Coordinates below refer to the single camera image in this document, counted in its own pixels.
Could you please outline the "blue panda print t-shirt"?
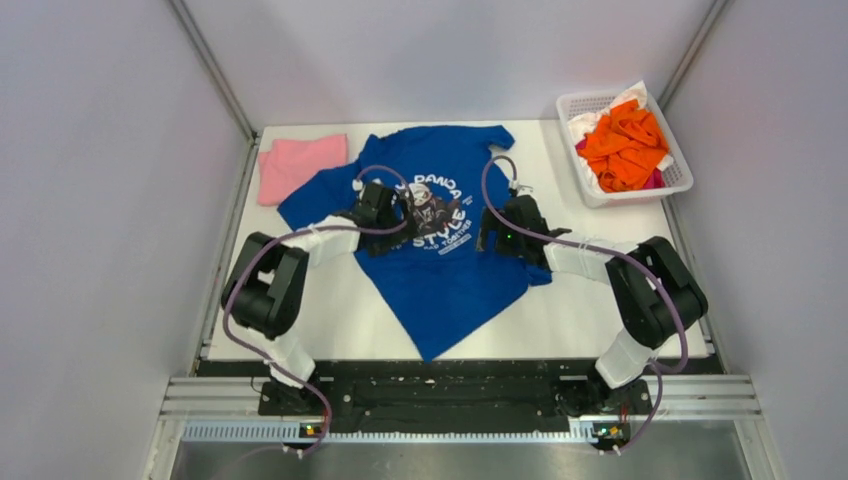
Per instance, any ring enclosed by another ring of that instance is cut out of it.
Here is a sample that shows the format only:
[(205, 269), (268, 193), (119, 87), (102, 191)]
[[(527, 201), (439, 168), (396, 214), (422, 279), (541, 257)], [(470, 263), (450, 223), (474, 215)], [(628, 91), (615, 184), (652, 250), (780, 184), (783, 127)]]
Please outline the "blue panda print t-shirt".
[(531, 287), (551, 283), (524, 260), (480, 252), (476, 240), (488, 203), (509, 197), (507, 176), (482, 171), (493, 149), (515, 143), (502, 125), (419, 126), (371, 135), (357, 159), (322, 170), (277, 208), (293, 230), (348, 210), (357, 176), (387, 184), (401, 175), (414, 196), (415, 238), (377, 257), (355, 258), (425, 361), (445, 353), (516, 302)]

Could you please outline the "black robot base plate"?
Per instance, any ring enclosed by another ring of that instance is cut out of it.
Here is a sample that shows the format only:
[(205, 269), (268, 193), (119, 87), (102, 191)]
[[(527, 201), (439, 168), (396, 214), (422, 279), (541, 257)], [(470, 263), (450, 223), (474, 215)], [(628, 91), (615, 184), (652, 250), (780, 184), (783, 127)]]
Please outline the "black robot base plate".
[(602, 386), (588, 385), (587, 360), (320, 360), (310, 389), (271, 379), (260, 361), (200, 362), (199, 377), (243, 377), (258, 393), (262, 417), (309, 418), (316, 436), (323, 415), (332, 434), (566, 433), (581, 414), (603, 409)]

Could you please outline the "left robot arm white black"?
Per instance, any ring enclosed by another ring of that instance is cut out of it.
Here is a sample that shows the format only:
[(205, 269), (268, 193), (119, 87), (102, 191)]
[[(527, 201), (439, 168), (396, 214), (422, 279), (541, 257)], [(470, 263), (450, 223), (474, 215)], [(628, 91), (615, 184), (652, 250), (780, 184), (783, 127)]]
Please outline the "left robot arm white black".
[(293, 331), (308, 271), (357, 252), (385, 255), (417, 231), (410, 187), (361, 181), (354, 187), (348, 210), (279, 237), (250, 234), (221, 293), (226, 337), (261, 358), (297, 413), (314, 410), (321, 397), (311, 380), (315, 360)]

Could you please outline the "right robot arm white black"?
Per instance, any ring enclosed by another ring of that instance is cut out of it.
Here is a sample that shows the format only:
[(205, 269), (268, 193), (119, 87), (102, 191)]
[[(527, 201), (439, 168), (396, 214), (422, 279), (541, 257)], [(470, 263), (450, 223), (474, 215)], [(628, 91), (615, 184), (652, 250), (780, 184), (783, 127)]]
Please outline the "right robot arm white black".
[(512, 195), (502, 208), (483, 210), (477, 248), (488, 247), (549, 273), (577, 275), (611, 289), (622, 328), (589, 371), (586, 397), (594, 409), (612, 412), (622, 404), (626, 387), (671, 337), (678, 338), (680, 361), (687, 362), (686, 332), (709, 304), (668, 239), (616, 244), (551, 229), (531, 196)]

